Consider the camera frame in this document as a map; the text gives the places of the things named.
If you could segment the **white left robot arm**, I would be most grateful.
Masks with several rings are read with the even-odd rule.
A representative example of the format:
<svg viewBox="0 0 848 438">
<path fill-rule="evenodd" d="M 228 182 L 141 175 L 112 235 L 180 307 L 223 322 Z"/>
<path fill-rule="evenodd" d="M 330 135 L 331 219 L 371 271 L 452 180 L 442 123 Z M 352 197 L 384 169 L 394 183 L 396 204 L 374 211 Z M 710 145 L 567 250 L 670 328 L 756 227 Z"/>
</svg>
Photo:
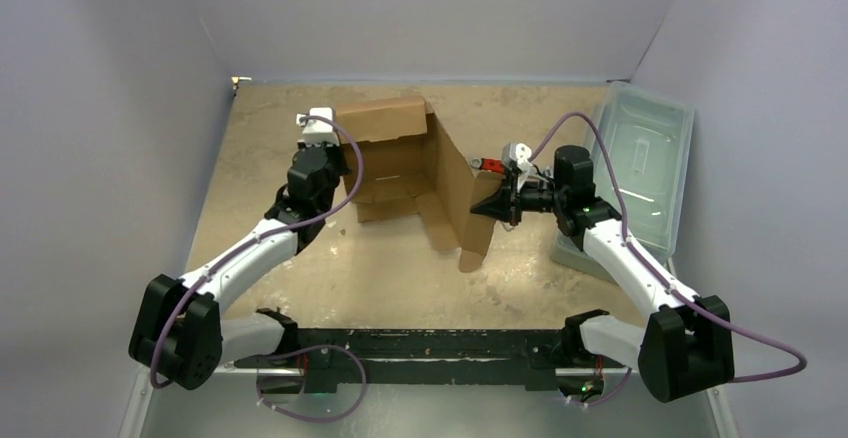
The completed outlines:
<svg viewBox="0 0 848 438">
<path fill-rule="evenodd" d="M 193 390 L 225 361 L 261 355 L 284 367 L 297 357 L 293 323 L 278 312 L 259 311 L 225 331 L 222 314 L 276 266 L 294 258 L 338 211 L 333 197 L 351 171 L 341 146 L 299 144 L 286 183 L 257 225 L 235 245 L 200 268 L 173 278 L 160 274 L 147 285 L 128 353 L 149 369 L 156 389 L 176 384 Z"/>
</svg>

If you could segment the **brown cardboard box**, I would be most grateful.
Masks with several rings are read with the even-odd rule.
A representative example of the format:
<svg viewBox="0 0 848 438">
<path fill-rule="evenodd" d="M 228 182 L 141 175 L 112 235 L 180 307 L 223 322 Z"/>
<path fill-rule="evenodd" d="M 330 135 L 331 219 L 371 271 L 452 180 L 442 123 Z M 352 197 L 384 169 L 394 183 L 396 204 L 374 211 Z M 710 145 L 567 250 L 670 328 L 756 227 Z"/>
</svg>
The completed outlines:
<svg viewBox="0 0 848 438">
<path fill-rule="evenodd" d="M 473 170 L 422 96 L 340 104 L 334 112 L 363 157 L 358 162 L 351 144 L 342 144 L 358 221 L 417 214 L 433 249 L 459 249 L 459 270 L 479 269 L 495 221 L 471 209 L 497 192 L 502 175 Z"/>
</svg>

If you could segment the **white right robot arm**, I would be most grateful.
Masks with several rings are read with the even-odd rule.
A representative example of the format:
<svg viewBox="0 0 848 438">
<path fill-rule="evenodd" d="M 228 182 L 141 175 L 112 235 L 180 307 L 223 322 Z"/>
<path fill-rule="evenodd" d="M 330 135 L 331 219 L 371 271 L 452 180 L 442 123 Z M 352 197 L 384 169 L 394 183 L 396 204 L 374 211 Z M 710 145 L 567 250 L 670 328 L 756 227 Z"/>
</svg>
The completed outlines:
<svg viewBox="0 0 848 438">
<path fill-rule="evenodd" d="M 668 403 L 730 382 L 735 376 L 730 319 L 716 296 L 681 283 L 630 234 L 624 214 L 596 193 L 587 149 L 565 145 L 552 171 L 531 160 L 524 143 L 502 152 L 502 181 L 470 211 L 516 226 L 526 212 L 551 213 L 559 231 L 594 259 L 646 317 L 644 327 L 593 310 L 566 319 L 553 360 L 584 365 L 609 358 L 639 373 L 651 395 Z"/>
</svg>

